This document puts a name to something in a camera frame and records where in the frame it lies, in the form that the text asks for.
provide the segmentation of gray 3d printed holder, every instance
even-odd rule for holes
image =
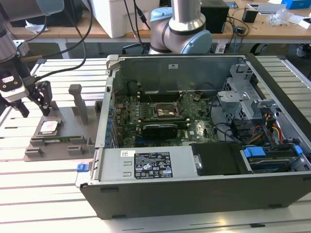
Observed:
[[[41,118],[25,151],[25,162],[93,158],[102,102],[86,107],[79,84],[71,85],[69,93],[76,106],[51,103],[49,116]]]

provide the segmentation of yellow wire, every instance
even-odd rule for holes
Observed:
[[[261,136],[263,136],[263,133],[260,133],[257,137],[255,137],[253,140],[251,140],[248,144],[251,144],[252,142],[256,141]]]
[[[278,139],[281,140],[281,138],[280,138],[280,132],[278,131],[278,129],[277,129],[276,127],[272,127],[272,129],[274,129],[274,130],[277,131]]]

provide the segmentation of barcode sticker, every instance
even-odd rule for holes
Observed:
[[[135,150],[121,150],[121,157],[134,157]]]

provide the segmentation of cardboard box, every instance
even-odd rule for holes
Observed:
[[[287,4],[287,9],[303,9],[309,8],[311,0],[283,0],[283,4]]]

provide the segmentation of label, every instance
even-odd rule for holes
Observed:
[[[136,179],[173,177],[169,152],[135,154],[134,165]]]
[[[121,150],[121,157],[134,157],[135,150]]]
[[[9,83],[9,82],[11,82],[11,81],[13,81],[13,80],[14,80],[14,77],[13,77],[13,76],[10,76],[10,77],[3,78],[3,79],[2,79],[2,82],[4,82],[4,83]]]
[[[60,143],[60,140],[44,140],[45,143]]]
[[[178,64],[169,64],[169,69],[178,69]]]

